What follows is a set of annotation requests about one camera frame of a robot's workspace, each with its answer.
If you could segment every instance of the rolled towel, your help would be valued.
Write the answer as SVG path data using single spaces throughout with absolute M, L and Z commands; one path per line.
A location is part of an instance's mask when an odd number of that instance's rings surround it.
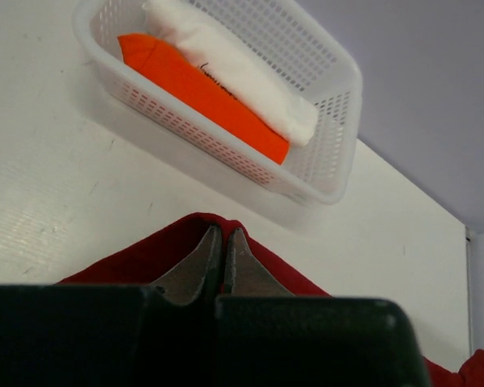
M 189 64 L 175 47 L 145 34 L 119 36 L 119 43 L 126 65 L 261 154 L 278 164 L 283 162 L 289 143 L 242 102 Z
M 312 138 L 318 111 L 225 26 L 182 0 L 148 0 L 149 32 L 177 48 L 291 144 Z

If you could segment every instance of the folded cloth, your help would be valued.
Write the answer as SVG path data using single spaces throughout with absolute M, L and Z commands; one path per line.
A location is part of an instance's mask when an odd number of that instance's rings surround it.
M 176 48 L 143 34 L 119 36 L 119 43 L 126 65 L 272 161 L 283 163 L 289 143 L 189 64 Z
M 236 231 L 235 238 L 237 233 L 243 232 L 252 253 L 251 257 L 256 258 L 285 290 L 297 295 L 329 296 L 280 257 L 250 238 L 240 222 L 226 220 L 215 214 L 199 213 L 179 219 L 129 248 L 65 278 L 61 283 L 152 283 L 187 257 L 198 246 L 212 224 L 217 224 L 222 229 L 224 254 L 230 248 L 229 236 Z M 242 293 L 252 292 L 244 284 L 240 284 L 240 287 Z M 447 371 L 430 360 L 426 360 L 426 364 L 434 387 L 484 387 L 483 350 L 476 351 L 457 373 Z
M 318 111 L 225 26 L 182 0 L 148 0 L 146 27 L 172 44 L 291 144 L 312 138 Z

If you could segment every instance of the scuff mark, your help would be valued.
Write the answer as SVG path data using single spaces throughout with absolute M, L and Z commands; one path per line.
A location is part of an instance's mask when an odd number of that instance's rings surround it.
M 91 187 L 91 190 L 90 190 L 89 195 L 91 195 L 95 191 L 95 189 L 97 188 L 97 185 L 98 185 L 98 181 L 96 181 L 95 184 L 94 184 L 94 186 Z

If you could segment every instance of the white towel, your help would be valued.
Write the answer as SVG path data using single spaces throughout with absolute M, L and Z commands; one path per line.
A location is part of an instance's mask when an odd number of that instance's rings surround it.
M 172 44 L 291 144 L 307 145 L 317 109 L 225 26 L 182 0 L 148 0 L 143 8 L 152 35 Z

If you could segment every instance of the white plastic basket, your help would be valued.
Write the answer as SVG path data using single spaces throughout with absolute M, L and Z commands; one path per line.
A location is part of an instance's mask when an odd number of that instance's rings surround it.
M 117 99 L 265 188 L 332 204 L 344 195 L 361 115 L 352 57 L 292 0 L 188 0 L 239 36 L 319 109 L 314 138 L 278 165 L 122 62 L 117 36 L 146 32 L 144 0 L 83 0 L 73 30 Z

